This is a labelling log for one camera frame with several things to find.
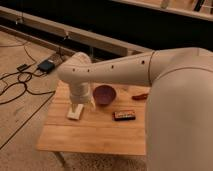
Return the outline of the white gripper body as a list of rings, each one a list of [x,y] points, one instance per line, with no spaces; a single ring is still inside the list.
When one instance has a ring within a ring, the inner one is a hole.
[[[80,95],[74,95],[73,93],[71,93],[70,100],[73,104],[90,104],[92,106],[95,106],[91,92]]]

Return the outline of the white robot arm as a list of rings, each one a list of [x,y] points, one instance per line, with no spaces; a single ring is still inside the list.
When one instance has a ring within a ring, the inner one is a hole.
[[[213,52],[158,50],[93,63],[78,52],[58,68],[74,103],[90,99],[90,84],[148,86],[147,171],[213,171]]]

